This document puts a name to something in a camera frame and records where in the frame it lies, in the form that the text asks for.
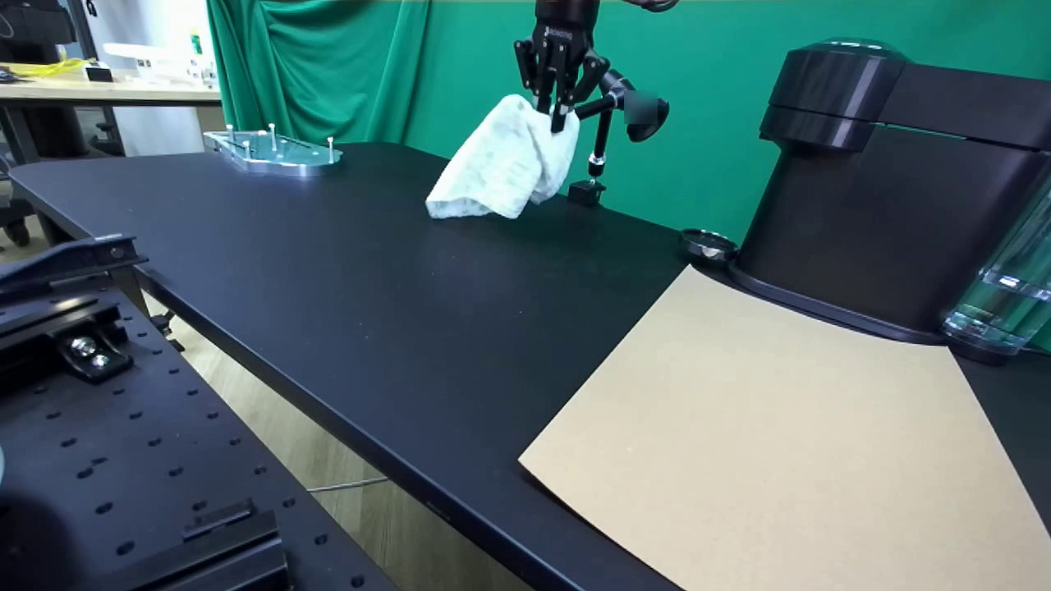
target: black coffee machine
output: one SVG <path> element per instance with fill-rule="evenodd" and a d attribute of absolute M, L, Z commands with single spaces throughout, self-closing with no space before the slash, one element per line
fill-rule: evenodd
<path fill-rule="evenodd" d="M 947 307 L 1051 170 L 1051 80 L 817 42 L 788 53 L 763 136 L 781 157 L 728 279 L 838 325 L 947 341 Z"/>

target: metal plate with holes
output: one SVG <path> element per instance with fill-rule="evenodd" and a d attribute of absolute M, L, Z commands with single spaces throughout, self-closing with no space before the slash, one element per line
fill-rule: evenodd
<path fill-rule="evenodd" d="M 275 515 L 296 586 L 394 586 L 126 296 L 99 297 L 123 304 L 127 372 L 0 384 L 5 591 L 126 572 L 237 501 Z"/>

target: wall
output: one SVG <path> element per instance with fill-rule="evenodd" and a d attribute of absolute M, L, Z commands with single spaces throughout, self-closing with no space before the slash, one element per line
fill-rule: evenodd
<path fill-rule="evenodd" d="M 438 0 L 406 141 L 456 150 L 499 96 L 519 91 L 511 39 L 532 24 L 532 0 Z M 1048 0 L 681 0 L 660 16 L 604 0 L 597 53 L 673 101 L 646 144 L 615 120 L 604 204 L 739 240 L 779 153 L 756 130 L 788 50 L 865 34 L 918 61 L 1051 78 L 1048 24 Z"/>

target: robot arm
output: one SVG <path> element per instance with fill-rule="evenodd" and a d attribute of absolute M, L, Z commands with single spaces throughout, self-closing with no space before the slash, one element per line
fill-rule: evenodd
<path fill-rule="evenodd" d="M 615 109 L 626 110 L 626 136 L 646 141 L 665 124 L 669 106 L 637 97 L 637 87 L 595 53 L 595 24 L 601 0 L 536 0 L 536 28 L 515 42 L 522 84 L 536 96 L 536 110 L 551 115 L 551 130 L 564 128 L 568 110 L 597 115 L 595 150 L 587 157 L 591 179 L 571 188 L 571 196 L 597 204 L 604 144 Z M 650 12 L 669 8 L 678 0 L 626 0 Z"/>

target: cardboard sheet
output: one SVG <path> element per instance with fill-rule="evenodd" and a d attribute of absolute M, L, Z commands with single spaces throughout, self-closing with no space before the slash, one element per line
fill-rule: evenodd
<path fill-rule="evenodd" d="M 1048 530 L 947 349 L 694 270 L 522 466 L 681 586 L 1051 586 Z"/>

